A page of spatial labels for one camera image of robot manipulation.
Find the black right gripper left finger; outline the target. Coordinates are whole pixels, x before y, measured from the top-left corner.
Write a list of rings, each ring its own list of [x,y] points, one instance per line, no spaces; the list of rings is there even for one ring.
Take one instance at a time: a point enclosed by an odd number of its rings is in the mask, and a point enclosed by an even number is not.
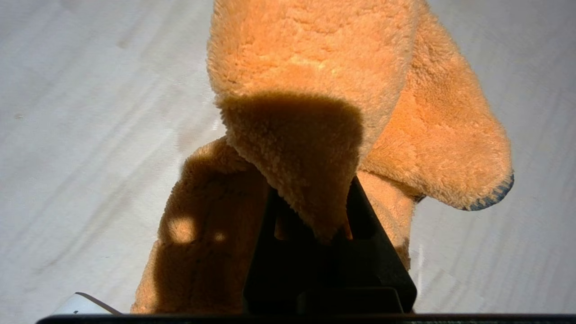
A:
[[[330,257],[331,246],[318,242],[278,191],[270,188],[243,286],[243,311],[325,312],[332,295],[328,286]]]

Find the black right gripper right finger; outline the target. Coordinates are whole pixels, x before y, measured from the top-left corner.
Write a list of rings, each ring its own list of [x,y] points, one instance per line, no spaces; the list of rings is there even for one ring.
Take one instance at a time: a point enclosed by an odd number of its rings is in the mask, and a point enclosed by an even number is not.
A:
[[[349,234],[333,238],[331,297],[342,314],[410,313],[417,289],[358,178],[346,202]]]

